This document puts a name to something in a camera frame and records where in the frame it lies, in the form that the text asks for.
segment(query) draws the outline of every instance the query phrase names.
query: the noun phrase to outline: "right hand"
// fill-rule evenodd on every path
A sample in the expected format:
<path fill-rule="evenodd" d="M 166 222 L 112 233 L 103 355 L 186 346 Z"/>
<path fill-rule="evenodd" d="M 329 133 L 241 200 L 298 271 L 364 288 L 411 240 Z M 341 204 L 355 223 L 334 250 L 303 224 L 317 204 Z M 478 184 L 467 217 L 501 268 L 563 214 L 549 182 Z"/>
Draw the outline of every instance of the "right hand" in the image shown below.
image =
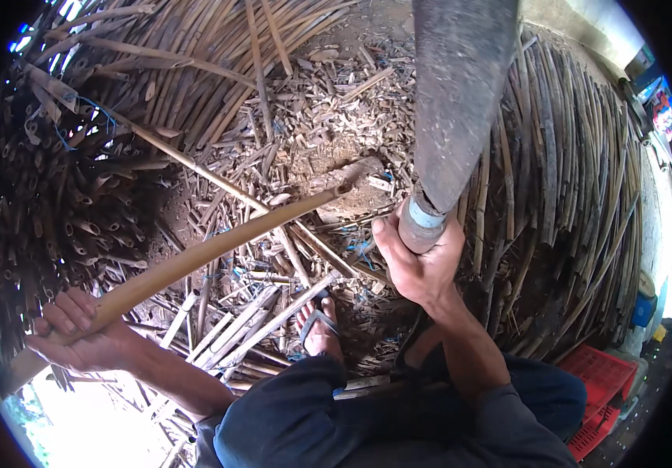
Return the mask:
<path fill-rule="evenodd" d="M 42 317 L 34 320 L 35 334 L 24 337 L 24 342 L 50 364 L 78 373 L 124 369 L 126 358 L 140 343 L 136 339 L 142 338 L 122 318 L 67 346 L 46 339 L 53 329 L 65 336 L 88 332 L 95 307 L 96 298 L 76 287 L 61 292 L 54 303 L 44 305 Z"/>
<path fill-rule="evenodd" d="M 455 216 L 447 217 L 447 226 L 433 248 L 416 255 L 398 234 L 398 222 L 404 200 L 387 219 L 372 221 L 372 235 L 385 258 L 390 278 L 398 292 L 425 309 L 453 292 L 453 277 L 461 258 L 465 236 Z"/>

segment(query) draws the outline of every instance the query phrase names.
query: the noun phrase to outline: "stacked bamboo poles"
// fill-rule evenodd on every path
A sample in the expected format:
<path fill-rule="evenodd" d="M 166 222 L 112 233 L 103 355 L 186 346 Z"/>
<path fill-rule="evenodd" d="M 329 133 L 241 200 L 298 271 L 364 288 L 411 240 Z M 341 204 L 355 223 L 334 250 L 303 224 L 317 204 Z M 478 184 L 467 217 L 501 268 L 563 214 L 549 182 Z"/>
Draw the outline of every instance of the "stacked bamboo poles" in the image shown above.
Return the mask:
<path fill-rule="evenodd" d="M 626 333 L 644 155 L 612 89 L 570 52 L 526 42 L 509 69 L 491 154 L 459 201 L 459 219 L 475 233 L 461 271 L 500 347 L 543 359 L 597 330 L 613 342 Z"/>
<path fill-rule="evenodd" d="M 250 24 L 237 0 L 87 2 L 68 23 L 58 14 L 64 0 L 43 6 L 22 35 L 32 37 L 22 57 L 0 78 L 0 365 L 58 291 L 109 290 L 147 267 L 147 195 L 169 161 L 145 153 L 106 109 L 143 119 L 191 156 L 208 154 L 255 89 L 256 64 L 264 77 L 287 64 L 286 53 L 354 3 L 252 2 Z M 265 111 L 251 115 L 270 120 Z"/>

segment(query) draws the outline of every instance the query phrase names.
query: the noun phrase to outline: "left hand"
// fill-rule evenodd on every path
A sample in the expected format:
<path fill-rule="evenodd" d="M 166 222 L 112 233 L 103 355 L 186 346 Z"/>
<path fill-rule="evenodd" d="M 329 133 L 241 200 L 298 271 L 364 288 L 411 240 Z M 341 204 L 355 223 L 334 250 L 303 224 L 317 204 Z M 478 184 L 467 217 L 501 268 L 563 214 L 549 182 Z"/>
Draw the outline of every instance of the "left hand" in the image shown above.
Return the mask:
<path fill-rule="evenodd" d="M 26 336 L 24 342 L 50 364 L 78 373 L 124 369 L 126 359 L 144 339 L 122 318 L 67 346 L 46 339 L 53 329 L 63 335 L 73 335 L 78 329 L 88 332 L 95 307 L 96 298 L 80 289 L 61 292 L 54 303 L 44 305 L 42 317 L 34 320 L 35 334 Z"/>

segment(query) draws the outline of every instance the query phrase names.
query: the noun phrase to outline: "concrete wall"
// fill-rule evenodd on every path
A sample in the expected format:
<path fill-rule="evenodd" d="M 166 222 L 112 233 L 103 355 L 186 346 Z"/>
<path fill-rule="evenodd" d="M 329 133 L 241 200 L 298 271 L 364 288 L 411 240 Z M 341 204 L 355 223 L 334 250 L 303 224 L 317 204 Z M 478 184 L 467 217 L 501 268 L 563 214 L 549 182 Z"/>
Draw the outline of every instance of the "concrete wall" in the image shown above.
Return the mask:
<path fill-rule="evenodd" d="M 645 43 L 615 0 L 521 0 L 518 14 L 575 39 L 620 69 Z"/>

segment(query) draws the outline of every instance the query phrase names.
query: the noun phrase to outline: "red plastic crate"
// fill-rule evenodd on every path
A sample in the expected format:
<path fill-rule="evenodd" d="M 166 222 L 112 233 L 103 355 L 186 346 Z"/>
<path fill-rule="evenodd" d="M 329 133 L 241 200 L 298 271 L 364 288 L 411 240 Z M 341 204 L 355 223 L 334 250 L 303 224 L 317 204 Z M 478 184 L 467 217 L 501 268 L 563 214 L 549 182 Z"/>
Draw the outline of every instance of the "red plastic crate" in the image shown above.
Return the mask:
<path fill-rule="evenodd" d="M 595 418 L 592 418 L 585 426 L 574 435 L 567 444 L 567 448 L 573 454 L 575 461 L 579 462 L 593 450 L 596 445 L 609 434 L 614 424 L 617 423 L 620 410 L 612 406 L 604 406 Z"/>
<path fill-rule="evenodd" d="M 560 361 L 558 367 L 585 383 L 588 393 L 582 420 L 585 425 L 620 390 L 622 398 L 627 398 L 638 363 L 624 362 L 610 354 L 581 344 Z"/>

